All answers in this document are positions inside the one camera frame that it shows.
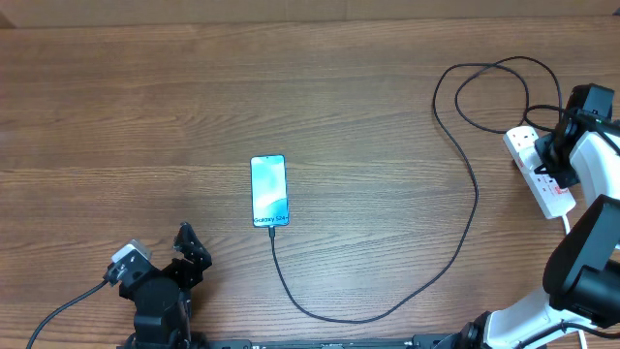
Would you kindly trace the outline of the Samsung Galaxy smartphone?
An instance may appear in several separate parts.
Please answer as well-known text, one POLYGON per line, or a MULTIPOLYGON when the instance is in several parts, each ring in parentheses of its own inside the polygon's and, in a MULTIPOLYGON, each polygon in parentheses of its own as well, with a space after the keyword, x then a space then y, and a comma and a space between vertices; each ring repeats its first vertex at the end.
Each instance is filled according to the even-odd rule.
POLYGON ((253 226, 286 226, 290 221, 286 160, 283 155, 255 156, 250 161, 253 226))

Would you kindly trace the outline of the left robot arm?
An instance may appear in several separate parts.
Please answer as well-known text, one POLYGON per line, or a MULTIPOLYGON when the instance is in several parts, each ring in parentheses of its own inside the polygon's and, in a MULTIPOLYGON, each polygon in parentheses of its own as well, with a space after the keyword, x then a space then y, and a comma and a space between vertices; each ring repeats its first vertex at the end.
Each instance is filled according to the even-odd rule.
POLYGON ((190 328, 191 289, 203 281, 202 274, 212 265, 210 254, 193 227, 183 222, 173 241, 182 254, 163 269, 154 267, 151 251, 133 239, 115 252, 108 266, 107 279, 119 286, 119 296, 136 307, 135 332, 126 348, 207 348, 203 333, 190 328))

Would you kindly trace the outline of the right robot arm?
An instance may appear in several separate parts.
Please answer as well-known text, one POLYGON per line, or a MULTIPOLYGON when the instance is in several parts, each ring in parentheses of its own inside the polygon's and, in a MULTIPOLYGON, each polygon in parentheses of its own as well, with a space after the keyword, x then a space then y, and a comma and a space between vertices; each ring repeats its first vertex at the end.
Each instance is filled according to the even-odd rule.
POLYGON ((504 142, 537 200, 582 188, 587 210, 549 257, 542 287, 512 306, 485 312, 439 348, 543 348, 583 331, 616 339, 619 322, 619 124, 613 90, 573 88, 561 118, 540 138, 529 126, 510 129, 504 142))

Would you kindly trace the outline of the white charger adapter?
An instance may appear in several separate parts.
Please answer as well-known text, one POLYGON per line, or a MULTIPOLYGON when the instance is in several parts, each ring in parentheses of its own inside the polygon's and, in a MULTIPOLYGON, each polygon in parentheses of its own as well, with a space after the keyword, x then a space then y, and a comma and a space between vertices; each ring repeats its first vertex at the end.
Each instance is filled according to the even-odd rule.
POLYGON ((542 160, 533 145, 519 150, 517 156, 517 163, 523 173, 533 172, 542 164, 542 160))

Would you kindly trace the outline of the white power strip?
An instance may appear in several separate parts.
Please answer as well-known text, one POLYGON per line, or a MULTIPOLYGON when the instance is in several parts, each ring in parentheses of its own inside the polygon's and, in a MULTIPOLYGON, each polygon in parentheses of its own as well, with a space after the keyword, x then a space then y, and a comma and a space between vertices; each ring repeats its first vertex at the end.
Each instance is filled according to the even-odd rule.
MULTIPOLYGON (((535 141, 538 138, 536 130, 531 126, 514 127, 505 133, 503 136, 504 143, 518 168, 518 151, 532 145, 535 146, 535 141)), ((560 188, 549 175, 535 174, 534 172, 521 173, 546 219, 565 216, 575 207, 576 202, 569 189, 560 188)))

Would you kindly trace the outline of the brown cardboard backdrop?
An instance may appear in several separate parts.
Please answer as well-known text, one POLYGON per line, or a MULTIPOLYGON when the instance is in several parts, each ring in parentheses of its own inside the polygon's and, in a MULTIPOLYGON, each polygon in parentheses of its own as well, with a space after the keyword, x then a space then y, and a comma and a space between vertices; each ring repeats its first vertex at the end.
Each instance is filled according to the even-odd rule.
POLYGON ((1 0, 2 28, 605 16, 619 0, 1 0))

